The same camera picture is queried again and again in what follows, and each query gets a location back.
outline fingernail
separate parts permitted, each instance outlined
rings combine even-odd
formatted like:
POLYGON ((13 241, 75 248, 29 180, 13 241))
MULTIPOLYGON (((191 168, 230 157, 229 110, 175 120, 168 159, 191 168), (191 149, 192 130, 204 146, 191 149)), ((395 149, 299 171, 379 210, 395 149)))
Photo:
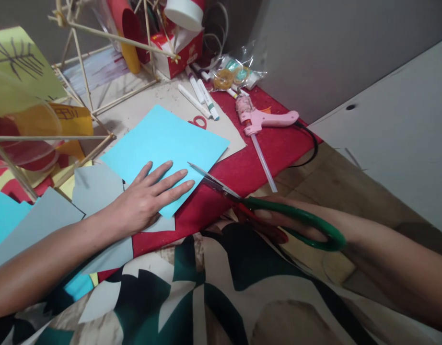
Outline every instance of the fingernail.
POLYGON ((262 219, 272 219, 272 213, 265 210, 255 210, 255 215, 262 219))

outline black cable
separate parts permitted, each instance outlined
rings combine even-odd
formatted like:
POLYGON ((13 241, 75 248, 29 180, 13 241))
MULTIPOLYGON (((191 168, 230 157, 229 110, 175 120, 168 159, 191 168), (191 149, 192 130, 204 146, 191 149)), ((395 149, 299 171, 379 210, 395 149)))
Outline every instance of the black cable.
POLYGON ((306 165, 306 164, 312 162, 312 161, 314 160, 314 158, 317 157, 317 153, 318 153, 318 141, 317 141, 317 137, 315 136, 315 134, 314 134, 310 129, 308 129, 305 125, 303 125, 301 122, 299 122, 299 121, 296 121, 296 122, 294 123, 294 125, 298 128, 298 130, 302 129, 302 130, 304 130, 307 134, 309 134, 309 135, 311 136, 311 138, 312 138, 312 142, 314 143, 314 153, 313 153, 312 156, 311 156, 306 162, 304 162, 303 164, 292 165, 292 166, 289 166, 289 168, 298 168, 298 167, 304 166, 304 165, 306 165))

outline left hand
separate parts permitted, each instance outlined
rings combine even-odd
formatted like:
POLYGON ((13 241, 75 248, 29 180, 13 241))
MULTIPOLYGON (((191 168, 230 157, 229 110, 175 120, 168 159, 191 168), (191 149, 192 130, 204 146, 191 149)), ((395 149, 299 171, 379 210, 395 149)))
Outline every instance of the left hand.
POLYGON ((168 161, 148 175, 152 167, 152 162, 148 162, 126 191, 97 213, 118 239, 134 235, 154 224, 162 207, 178 200, 192 188, 194 180, 172 188, 187 175, 187 169, 160 181, 172 165, 173 162, 168 161))

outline wooden skewer structure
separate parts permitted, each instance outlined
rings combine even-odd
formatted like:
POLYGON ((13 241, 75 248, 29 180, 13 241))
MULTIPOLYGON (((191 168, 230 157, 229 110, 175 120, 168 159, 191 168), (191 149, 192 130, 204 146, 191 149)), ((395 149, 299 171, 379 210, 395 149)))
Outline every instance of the wooden skewer structure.
MULTIPOLYGON (((114 107, 115 105, 132 97, 133 95, 135 95, 135 94, 145 90, 146 88, 149 88, 150 86, 154 85, 155 83, 159 82, 159 78, 155 73, 154 58, 153 58, 153 55, 151 54, 151 69, 149 69, 145 65, 142 65, 142 66, 146 71, 148 71, 148 73, 151 74, 151 76, 153 77, 152 81, 150 81, 149 83, 147 83, 146 85, 142 86, 139 89, 128 92, 127 94, 123 95, 122 97, 119 97, 116 100, 114 100, 114 101, 112 101, 112 102, 110 102, 100 108, 94 109, 92 99, 91 99, 91 94, 90 94, 90 88, 88 86, 87 74, 85 72, 85 67, 83 64, 83 59, 89 57, 90 55, 104 51, 104 50, 110 48, 111 45, 107 45, 107 46, 97 49, 95 51, 82 54, 81 49, 79 47, 79 40, 77 37, 78 30, 84 31, 84 32, 87 32, 87 33, 90 33, 90 34, 93 34, 96 36, 114 39, 119 42, 130 44, 130 45, 135 46, 137 48, 146 49, 150 53, 153 52, 153 53, 157 53, 157 54, 164 54, 164 55, 170 56, 176 63, 177 63, 178 59, 180 59, 180 57, 174 53, 173 46, 172 46, 170 40, 169 40, 169 43, 172 48, 171 53, 163 51, 163 50, 159 50, 158 48, 152 47, 150 45, 146 45, 146 44, 143 44, 143 43, 140 43, 137 41, 133 41, 133 40, 130 40, 130 39, 127 39, 124 37, 120 37, 118 35, 105 33, 103 31, 95 30, 95 29, 90 28, 88 26, 84 26, 84 25, 80 25, 80 24, 75 23, 75 21, 77 20, 77 18, 80 15, 83 5, 87 4, 90 1, 92 1, 92 0, 72 0, 72 2, 70 0, 67 0, 67 4, 65 6, 62 6, 61 0, 55 0, 56 10, 53 10, 53 14, 55 15, 55 17, 48 16, 48 19, 51 21, 57 22, 60 27, 69 28, 70 34, 68 36, 68 40, 67 40, 65 48, 63 50, 62 61, 60 63, 53 65, 52 68, 53 68, 54 72, 63 80, 63 82, 65 84, 64 88, 66 90, 68 98, 71 98, 72 100, 77 102, 80 106, 86 107, 84 101, 75 92, 75 90, 73 89, 73 87, 71 86, 71 84, 69 83, 69 81, 67 80, 67 78, 64 76, 64 74, 62 72, 63 67, 66 64, 69 64, 69 63, 75 62, 75 61, 79 61, 79 64, 80 64, 81 70, 82 70, 82 74, 83 74, 83 79, 85 82, 85 89, 86 89, 86 93, 87 93, 87 98, 89 100, 90 113, 91 113, 92 119, 93 119, 93 121, 96 121, 98 123, 98 125, 100 127, 102 127, 107 132, 107 135, 99 135, 99 136, 0 136, 0 141, 2 141, 2 142, 5 142, 5 141, 30 141, 30 140, 99 140, 99 139, 102 140, 98 146, 96 146, 90 153, 88 153, 85 156, 85 159, 75 163, 73 165, 73 167, 71 169, 69 169, 69 171, 67 171, 61 177, 61 179, 55 184, 55 186, 54 186, 55 188, 59 188, 63 183, 65 183, 74 174, 74 170, 76 168, 81 167, 87 161, 94 159, 108 145, 108 143, 110 141, 112 141, 116 138, 115 134, 112 133, 109 129, 107 129, 106 126, 104 126, 104 124, 98 119, 97 116, 100 113, 114 107), (76 50, 77 50, 77 57, 66 60, 66 55, 68 53, 68 50, 70 48, 71 41, 73 38, 74 38, 74 43, 75 43, 76 50)), ((150 35, 150 29, 149 29, 149 18, 148 18, 148 13, 147 13, 147 2, 150 2, 150 0, 144 0, 144 1, 140 0, 140 2, 138 3, 138 5, 135 9, 135 12, 139 8, 139 6, 141 4, 143 4, 145 19, 146 19, 147 38, 148 38, 148 43, 150 44, 151 35, 150 35)), ((154 4, 151 3, 151 4, 153 6, 155 6, 157 3, 158 3, 158 0, 155 0, 155 3, 154 4)), ((7 155, 7 153, 2 148, 1 145, 0 145, 0 156, 2 157, 2 160, 7 163, 9 170, 12 172, 15 179, 18 180, 18 182, 22 186, 23 190, 28 194, 29 198, 33 202, 35 202, 38 198, 37 193, 31 187, 30 183, 28 182, 28 180, 26 179, 26 177, 24 176, 24 174, 22 173, 20 168, 12 162, 11 158, 7 155)))

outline power cord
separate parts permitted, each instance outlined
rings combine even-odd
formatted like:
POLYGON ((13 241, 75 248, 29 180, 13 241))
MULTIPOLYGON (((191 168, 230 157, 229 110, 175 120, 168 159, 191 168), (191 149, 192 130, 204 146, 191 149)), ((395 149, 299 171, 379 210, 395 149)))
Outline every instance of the power cord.
POLYGON ((214 4, 212 4, 210 7, 208 7, 207 11, 205 12, 205 16, 204 16, 204 20, 203 20, 203 26, 205 26, 205 22, 207 21, 207 17, 208 17, 208 13, 214 9, 215 7, 219 7, 221 9, 221 12, 224 14, 224 21, 225 21, 225 29, 223 29, 220 25, 216 24, 217 26, 220 27, 221 32, 222 32, 222 40, 219 39, 219 37, 217 37, 215 34, 212 33, 207 33, 203 35, 203 43, 204 46, 206 46, 210 51, 212 51, 211 48, 209 48, 208 44, 206 43, 206 39, 209 37, 212 37, 215 39, 216 43, 218 43, 218 45, 220 46, 220 50, 216 55, 216 58, 213 58, 213 62, 210 64, 210 66, 208 67, 204 67, 204 69, 212 69, 213 67, 215 67, 218 64, 218 61, 221 57, 222 54, 222 50, 224 49, 224 45, 226 44, 226 40, 227 40, 227 35, 229 33, 229 16, 227 14, 227 10, 226 7, 224 7, 224 5, 220 2, 215 2, 214 4))
POLYGON ((315 134, 310 129, 308 129, 305 125, 303 125, 301 122, 299 122, 299 121, 296 121, 294 123, 294 125, 299 130, 302 129, 304 132, 306 132, 307 134, 309 134, 311 136, 312 142, 314 143, 314 152, 313 152, 312 156, 306 162, 304 162, 303 164, 292 165, 292 166, 289 166, 289 168, 299 168, 299 167, 302 167, 302 166, 304 166, 306 164, 309 164, 310 162, 312 162, 314 160, 315 157, 317 157, 317 154, 318 154, 318 141, 317 141, 317 137, 315 136, 315 134))

